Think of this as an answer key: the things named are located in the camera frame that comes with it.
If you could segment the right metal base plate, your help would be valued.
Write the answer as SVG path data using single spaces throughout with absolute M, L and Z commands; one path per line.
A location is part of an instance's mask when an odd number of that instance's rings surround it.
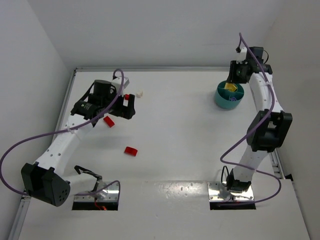
M 255 200 L 253 189 L 250 186 L 247 191 L 227 190 L 221 182 L 208 182 L 208 197 L 210 203 L 220 202 L 252 202 Z

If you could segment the yellow 2x4 lego brick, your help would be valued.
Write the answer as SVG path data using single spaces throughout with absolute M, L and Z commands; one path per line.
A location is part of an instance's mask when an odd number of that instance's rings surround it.
M 226 82 L 225 85 L 224 85 L 224 89 L 228 90 L 229 92 L 236 92 L 238 90 L 238 87 L 234 83 Z

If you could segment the small red lego cube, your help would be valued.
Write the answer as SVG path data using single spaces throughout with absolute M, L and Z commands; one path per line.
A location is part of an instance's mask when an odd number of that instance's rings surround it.
M 129 94 L 125 94 L 125 95 L 124 95 L 124 99 L 125 99 L 126 101 L 129 101 L 129 100 L 130 100 L 130 95 L 129 95 Z

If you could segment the red curved lego brick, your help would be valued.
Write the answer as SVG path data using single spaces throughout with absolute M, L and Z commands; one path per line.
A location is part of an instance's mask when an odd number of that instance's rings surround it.
M 127 154 L 127 155 L 135 157 L 137 155 L 137 153 L 138 153 L 138 150 L 136 148 L 127 146 L 125 148 L 125 150 L 124 150 L 124 153 Z

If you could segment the metal base plate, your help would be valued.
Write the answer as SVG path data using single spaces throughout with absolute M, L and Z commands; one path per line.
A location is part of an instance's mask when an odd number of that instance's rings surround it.
M 221 182 L 208 182 L 208 197 L 210 203 L 220 202 L 252 202 L 255 200 L 253 189 L 250 186 L 247 191 L 227 190 Z
M 101 203 L 115 203 L 120 197 L 121 184 L 118 180 L 115 181 L 101 181 L 96 191 L 100 190 L 96 194 L 90 195 L 75 195 L 73 198 L 74 202 L 97 202 Z

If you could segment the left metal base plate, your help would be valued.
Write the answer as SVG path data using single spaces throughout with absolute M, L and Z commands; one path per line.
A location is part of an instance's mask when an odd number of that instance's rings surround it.
M 100 190 L 96 194 L 90 195 L 75 195 L 73 198 L 74 202 L 97 202 L 101 203 L 115 203 L 120 197 L 121 184 L 118 180 L 115 181 L 101 181 L 96 191 Z

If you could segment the small white lego piece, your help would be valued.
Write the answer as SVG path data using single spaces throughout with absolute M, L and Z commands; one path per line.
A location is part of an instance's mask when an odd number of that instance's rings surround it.
M 144 95 L 144 92 L 143 92 L 143 91 L 138 91 L 138 92 L 135 94 L 135 96 L 136 96 L 137 98 L 142 98 L 143 95 Z

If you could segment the red flat lego brick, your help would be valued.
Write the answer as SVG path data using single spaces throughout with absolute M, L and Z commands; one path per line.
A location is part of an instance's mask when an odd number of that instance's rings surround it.
M 103 121 L 109 128 L 112 128 L 113 126 L 115 126 L 115 122 L 109 116 L 104 117 Z

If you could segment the teal round divided container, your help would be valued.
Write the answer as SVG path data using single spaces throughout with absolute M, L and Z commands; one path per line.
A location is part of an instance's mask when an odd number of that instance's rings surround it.
M 225 110 L 232 110 L 239 105 L 239 103 L 245 95 L 245 91 L 240 84 L 236 84 L 238 88 L 237 91 L 230 92 L 224 89 L 225 84 L 226 81 L 222 81 L 218 84 L 214 94 L 214 101 L 218 107 Z M 235 97 L 237 101 L 229 101 L 229 99 L 232 97 Z

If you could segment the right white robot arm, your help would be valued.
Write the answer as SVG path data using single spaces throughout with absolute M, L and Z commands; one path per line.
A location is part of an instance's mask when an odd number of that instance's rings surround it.
M 226 188 L 233 192 L 245 192 L 252 184 L 253 174 L 262 160 L 280 148 L 287 136 L 293 116 L 285 112 L 278 102 L 273 71 L 263 60 L 262 47 L 238 48 L 238 58 L 230 63 L 227 83 L 248 84 L 257 111 L 247 129 L 247 147 L 240 162 L 226 178 Z

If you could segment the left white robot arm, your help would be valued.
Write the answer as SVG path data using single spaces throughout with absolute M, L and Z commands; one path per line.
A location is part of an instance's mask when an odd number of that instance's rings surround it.
M 97 79 L 92 83 L 74 104 L 65 123 L 67 131 L 59 134 L 34 164 L 22 167 L 21 176 L 29 196 L 59 207 L 69 196 L 97 194 L 103 186 L 101 175 L 78 165 L 74 167 L 76 175 L 65 176 L 64 171 L 81 140 L 104 117 L 104 110 L 127 120 L 135 115 L 135 96 L 123 93 L 129 83 L 127 77 Z

